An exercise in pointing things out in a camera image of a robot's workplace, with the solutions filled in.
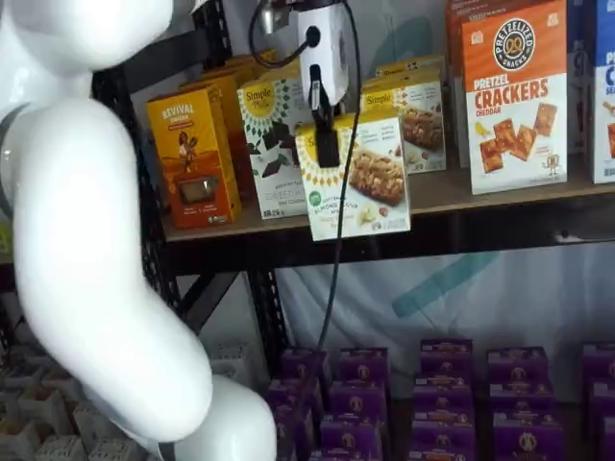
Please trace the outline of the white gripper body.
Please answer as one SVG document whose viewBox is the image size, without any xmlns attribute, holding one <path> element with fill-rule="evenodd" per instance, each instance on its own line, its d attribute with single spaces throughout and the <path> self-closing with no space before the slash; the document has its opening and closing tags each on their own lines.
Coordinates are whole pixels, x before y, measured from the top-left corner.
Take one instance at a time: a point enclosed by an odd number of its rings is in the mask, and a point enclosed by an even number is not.
<svg viewBox="0 0 615 461">
<path fill-rule="evenodd" d="M 298 38 L 304 41 L 310 27 L 320 33 L 315 46 L 308 46 L 300 56 L 300 69 L 304 99 L 312 105 L 312 78 L 310 69 L 315 67 L 320 73 L 319 88 L 331 105 L 336 105 L 346 95 L 349 88 L 349 64 L 346 46 L 344 21 L 346 9 L 342 4 L 329 4 L 318 8 L 300 7 L 298 10 Z"/>
</svg>

